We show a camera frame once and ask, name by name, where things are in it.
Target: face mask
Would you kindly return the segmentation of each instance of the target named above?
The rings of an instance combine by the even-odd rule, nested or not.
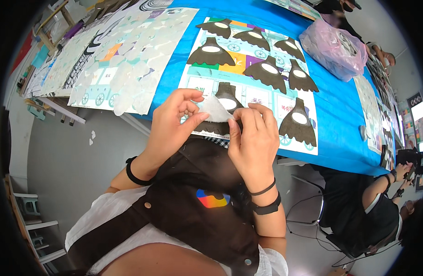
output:
[[[344,9],[346,12],[352,12],[352,8],[351,8],[350,6],[348,6],[348,4],[347,4],[347,3],[343,3],[343,9]]]
[[[385,67],[387,67],[389,65],[390,65],[389,60],[387,58],[385,58]]]

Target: white oval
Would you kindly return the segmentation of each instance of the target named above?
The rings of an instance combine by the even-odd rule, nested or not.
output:
[[[289,42],[289,41],[285,41],[285,43],[286,43],[289,47],[291,47],[291,48],[293,48],[293,49],[297,49],[297,46],[296,46],[296,45],[294,45],[293,43],[291,43],[291,42]]]
[[[215,47],[215,46],[205,46],[202,48],[202,50],[204,52],[219,52],[221,49],[219,49],[219,47]]]
[[[259,35],[258,33],[255,33],[255,32],[248,32],[248,34],[249,34],[250,36],[254,36],[254,37],[256,37],[256,38],[262,38],[262,36],[261,36],[261,35]]]
[[[231,99],[220,98],[218,100],[226,110],[230,110],[236,107],[236,102]]]
[[[277,69],[274,68],[273,66],[269,65],[269,64],[262,63],[260,66],[262,66],[263,69],[267,70],[271,74],[277,74],[278,73]]]
[[[228,28],[227,25],[225,25],[224,23],[220,23],[220,22],[215,22],[214,25],[218,26],[219,28],[223,28],[223,29]]]
[[[300,71],[300,70],[293,70],[293,74],[296,77],[299,77],[299,78],[305,78],[306,77],[305,72]]]
[[[294,112],[292,115],[293,120],[295,120],[299,124],[306,124],[306,117],[298,112]]]

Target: apron logo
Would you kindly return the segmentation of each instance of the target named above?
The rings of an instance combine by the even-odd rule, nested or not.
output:
[[[230,196],[224,193],[221,195],[222,198],[217,199],[213,195],[207,196],[205,194],[205,191],[202,189],[198,189],[198,191],[196,192],[196,196],[198,197],[199,201],[207,208],[226,206],[230,202]]]

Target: green square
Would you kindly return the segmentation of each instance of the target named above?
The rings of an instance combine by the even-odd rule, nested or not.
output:
[[[202,67],[219,70],[219,63],[216,63],[215,65],[208,65],[207,63],[198,64],[197,62],[195,62],[192,64],[192,67]]]

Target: pink plastic bag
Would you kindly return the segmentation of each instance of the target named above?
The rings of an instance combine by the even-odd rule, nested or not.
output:
[[[348,31],[317,19],[300,36],[302,48],[342,81],[362,75],[368,54],[365,45]]]

